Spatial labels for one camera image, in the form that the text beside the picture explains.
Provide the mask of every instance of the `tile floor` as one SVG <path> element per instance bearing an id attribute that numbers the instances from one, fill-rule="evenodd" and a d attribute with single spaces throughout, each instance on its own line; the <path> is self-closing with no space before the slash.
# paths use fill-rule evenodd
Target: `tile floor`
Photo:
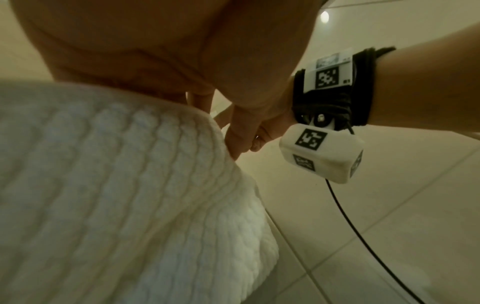
<path id="1" fill-rule="evenodd" d="M 353 47 L 406 47 L 480 22 L 477 0 L 334 0 L 299 67 Z M 0 78 L 50 80 L 5 2 Z M 213 110 L 228 102 L 215 96 Z M 379 256 L 427 303 L 480 300 L 480 141 L 451 132 L 363 127 L 364 160 L 334 185 Z M 283 161 L 278 142 L 239 165 L 258 182 L 280 260 L 244 303 L 414 303 L 373 260 L 337 210 L 325 182 Z"/>

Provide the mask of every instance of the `black wire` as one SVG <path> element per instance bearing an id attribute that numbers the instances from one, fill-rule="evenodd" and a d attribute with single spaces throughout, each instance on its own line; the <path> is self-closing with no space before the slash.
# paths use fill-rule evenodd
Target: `black wire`
<path id="1" fill-rule="evenodd" d="M 348 130 L 350 131 L 350 133 L 352 134 L 355 134 L 353 129 L 352 129 L 352 126 L 350 124 L 347 124 L 347 128 Z M 367 250 L 370 252 L 370 254 L 375 258 L 375 260 L 385 269 L 386 272 L 388 272 L 388 274 L 395 280 L 395 282 L 397 282 L 398 285 L 400 285 L 401 288 L 403 288 L 403 290 L 405 290 L 412 298 L 414 298 L 419 304 L 425 304 L 425 302 L 419 298 L 418 295 L 416 295 L 413 291 L 410 290 L 410 288 L 408 288 L 403 282 L 402 280 L 400 280 L 396 275 L 395 273 L 393 273 L 393 271 L 390 270 L 390 268 L 379 258 L 379 256 L 375 253 L 375 251 L 370 248 L 369 244 L 364 240 L 364 238 L 362 237 L 362 235 L 359 233 L 359 231 L 355 228 L 354 224 L 352 223 L 352 221 L 350 221 L 349 217 L 347 216 L 347 214 L 345 213 L 344 209 L 342 208 L 342 206 L 340 205 L 339 203 L 339 200 L 337 199 L 337 196 L 335 195 L 334 193 L 334 190 L 332 189 L 332 186 L 330 185 L 330 182 L 329 180 L 325 179 L 326 181 L 326 184 L 328 186 L 328 189 L 330 190 L 330 193 L 333 197 L 333 200 L 335 201 L 337 207 L 339 208 L 341 214 L 343 215 L 343 217 L 345 218 L 345 220 L 347 221 L 347 223 L 350 225 L 351 229 L 355 232 L 355 234 L 357 235 L 357 237 L 360 239 L 360 241 L 363 243 L 363 245 L 367 248 Z"/>

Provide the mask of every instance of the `black wristband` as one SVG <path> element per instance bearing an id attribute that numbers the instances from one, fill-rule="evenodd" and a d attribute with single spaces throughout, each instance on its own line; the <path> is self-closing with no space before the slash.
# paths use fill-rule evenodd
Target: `black wristband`
<path id="1" fill-rule="evenodd" d="M 369 121 L 374 98 L 377 58 L 394 50 L 394 47 L 377 51 L 371 48 L 353 56 L 356 70 L 355 83 L 351 93 L 352 124 L 354 126 L 364 126 Z"/>

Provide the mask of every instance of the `textured blanket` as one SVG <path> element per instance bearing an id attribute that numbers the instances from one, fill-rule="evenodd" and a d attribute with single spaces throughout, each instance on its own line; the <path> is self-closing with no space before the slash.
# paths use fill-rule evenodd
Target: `textured blanket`
<path id="1" fill-rule="evenodd" d="M 277 258 L 208 114 L 0 82 L 0 303 L 238 304 Z"/>

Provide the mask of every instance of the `white towel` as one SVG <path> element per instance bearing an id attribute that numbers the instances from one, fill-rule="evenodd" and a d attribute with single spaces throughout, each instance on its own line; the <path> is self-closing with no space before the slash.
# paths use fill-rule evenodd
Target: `white towel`
<path id="1" fill-rule="evenodd" d="M 0 303 L 238 304 L 277 258 L 208 114 L 0 82 Z"/>

